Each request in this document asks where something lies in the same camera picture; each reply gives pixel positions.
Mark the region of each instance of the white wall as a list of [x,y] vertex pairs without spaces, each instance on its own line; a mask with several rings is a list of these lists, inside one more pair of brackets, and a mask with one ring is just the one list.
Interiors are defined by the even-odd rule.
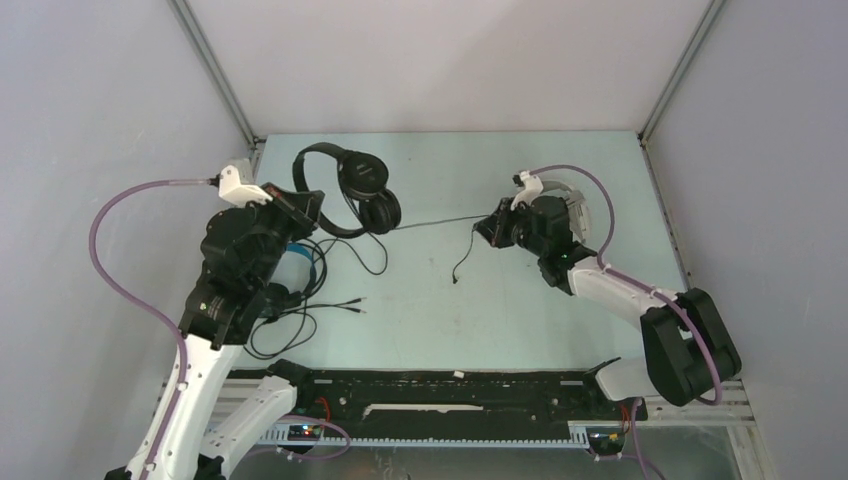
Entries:
[[[174,347],[97,277],[89,223],[129,186],[246,152],[163,0],[0,2],[0,145],[2,477],[103,478],[141,441]],[[168,190],[116,209],[100,246],[177,317],[217,202]]]
[[191,3],[270,134],[638,130],[709,0]]
[[651,158],[780,478],[843,478],[848,3],[731,1]]

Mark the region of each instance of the black over-ear headphones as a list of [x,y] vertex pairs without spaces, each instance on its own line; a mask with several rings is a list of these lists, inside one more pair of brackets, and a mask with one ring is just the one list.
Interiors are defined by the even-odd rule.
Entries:
[[336,159],[339,187],[346,199],[359,202],[357,218],[362,228],[341,228],[327,217],[318,217],[318,226],[339,238],[356,238],[364,233],[382,235],[400,225],[400,203],[391,190],[386,188],[389,169],[382,160],[369,153],[344,149],[332,143],[316,143],[297,154],[292,165],[294,186],[298,192],[308,192],[303,162],[310,152],[323,153]]

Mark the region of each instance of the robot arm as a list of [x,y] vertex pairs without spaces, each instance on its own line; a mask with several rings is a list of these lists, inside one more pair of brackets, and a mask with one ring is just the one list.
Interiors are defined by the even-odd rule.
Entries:
[[179,381],[178,354],[141,447],[106,480],[223,480],[267,426],[296,403],[297,388],[271,375],[206,433],[221,387],[265,306],[271,275],[286,246],[317,228],[324,199],[323,192],[286,192],[270,183],[260,188],[248,172],[237,161],[218,177],[219,196],[238,208],[212,217],[201,242],[200,277],[179,323],[188,352],[185,381]]
[[665,299],[692,320],[720,380],[739,373],[739,355],[706,292],[693,288],[679,294],[647,287],[608,264],[600,265],[597,253],[582,244],[585,237],[574,239],[578,229],[588,232],[580,226],[588,225],[588,211],[574,201],[582,195],[542,196],[545,185],[527,172],[514,180],[522,190],[515,197],[501,199],[494,213],[474,224],[474,231],[492,247],[517,245],[533,253],[548,285],[599,303],[642,334],[645,357],[617,359],[596,369],[595,381],[608,399],[659,394],[682,406],[713,387],[707,359],[692,338],[684,337],[687,328]]

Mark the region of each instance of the white table surface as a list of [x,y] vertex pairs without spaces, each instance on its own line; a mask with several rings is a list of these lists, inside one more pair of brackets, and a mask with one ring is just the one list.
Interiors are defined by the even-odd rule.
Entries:
[[[291,164],[302,148],[337,143],[382,158],[389,188],[400,199],[403,224],[491,213],[513,195],[512,175],[522,169],[570,163],[594,173],[616,208],[616,236],[608,261],[649,283],[681,289],[682,282],[662,215],[632,132],[388,133],[272,135],[257,182],[293,190]],[[546,174],[567,180],[586,195],[597,249],[609,217],[603,197],[573,172]],[[324,190],[324,212],[344,226],[355,220],[341,201],[334,161],[310,154],[309,186]],[[316,301],[364,296],[367,314],[315,311],[319,329],[308,343],[284,354],[315,368],[383,369],[570,369],[590,368],[611,358],[642,355],[636,330],[587,300],[545,284],[536,258],[517,247],[496,250],[478,237],[460,267],[473,221],[412,228],[384,235],[389,267],[368,275],[352,253],[337,245],[328,255],[330,274]],[[315,239],[326,238],[316,232]],[[353,241],[372,268],[382,265],[373,240]],[[293,288],[305,284],[308,263],[286,255],[275,279]],[[300,324],[289,316],[264,327],[260,349],[282,347]],[[236,368],[267,365],[243,354]]]

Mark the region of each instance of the gray floor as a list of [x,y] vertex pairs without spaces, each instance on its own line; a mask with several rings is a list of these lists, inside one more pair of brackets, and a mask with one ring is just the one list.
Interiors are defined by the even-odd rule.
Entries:
[[[723,428],[644,429],[645,456],[669,480],[738,480]],[[632,461],[596,464],[580,450],[361,448],[328,462],[290,463],[266,454],[246,460],[232,480],[639,480]]]

